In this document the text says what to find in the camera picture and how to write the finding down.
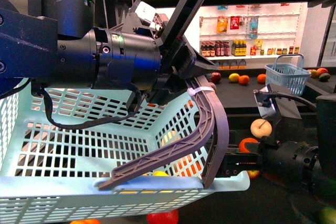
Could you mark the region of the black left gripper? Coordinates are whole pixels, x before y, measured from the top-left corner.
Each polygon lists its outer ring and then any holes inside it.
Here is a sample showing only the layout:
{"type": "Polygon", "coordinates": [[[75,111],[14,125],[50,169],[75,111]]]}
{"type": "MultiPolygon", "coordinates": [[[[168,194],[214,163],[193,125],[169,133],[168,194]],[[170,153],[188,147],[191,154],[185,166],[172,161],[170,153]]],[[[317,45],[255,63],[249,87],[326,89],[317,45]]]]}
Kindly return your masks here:
{"type": "Polygon", "coordinates": [[[179,0],[170,19],[141,0],[135,0],[129,9],[123,31],[154,38],[160,51],[158,76],[150,88],[143,91],[147,102],[167,104],[186,92],[187,80],[216,70],[184,35],[203,1],[179,0]]]}

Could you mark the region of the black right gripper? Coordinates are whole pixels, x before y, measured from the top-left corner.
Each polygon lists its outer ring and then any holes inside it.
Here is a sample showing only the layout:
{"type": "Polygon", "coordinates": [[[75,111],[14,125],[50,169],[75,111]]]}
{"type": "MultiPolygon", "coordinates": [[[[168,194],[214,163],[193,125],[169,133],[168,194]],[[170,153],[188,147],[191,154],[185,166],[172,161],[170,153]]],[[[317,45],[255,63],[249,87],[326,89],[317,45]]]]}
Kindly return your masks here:
{"type": "Polygon", "coordinates": [[[218,134],[212,134],[206,143],[208,157],[206,159],[206,178],[228,178],[237,176],[242,171],[259,170],[263,168],[263,157],[258,150],[259,143],[253,145],[251,153],[241,153],[238,145],[229,144],[222,160],[214,160],[218,154],[218,134]]]}

